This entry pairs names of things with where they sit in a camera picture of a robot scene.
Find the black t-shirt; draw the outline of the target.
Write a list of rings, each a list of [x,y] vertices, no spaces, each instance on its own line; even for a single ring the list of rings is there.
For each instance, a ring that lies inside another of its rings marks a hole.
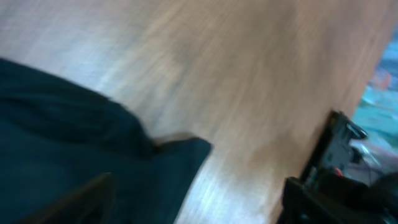
[[[109,223],[173,223],[211,144],[156,144],[117,102],[1,60],[1,222],[17,223],[101,174]]]

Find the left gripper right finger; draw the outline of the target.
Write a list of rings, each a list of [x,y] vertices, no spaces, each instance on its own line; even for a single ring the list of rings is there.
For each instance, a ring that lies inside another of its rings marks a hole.
[[[282,212],[276,223],[397,223],[386,208],[354,210],[306,186],[295,177],[285,180]]]

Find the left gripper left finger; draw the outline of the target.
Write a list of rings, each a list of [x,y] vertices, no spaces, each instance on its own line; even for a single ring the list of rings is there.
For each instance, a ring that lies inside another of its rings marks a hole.
[[[60,200],[16,221],[17,224],[95,223],[109,220],[115,201],[113,177],[102,173]]]

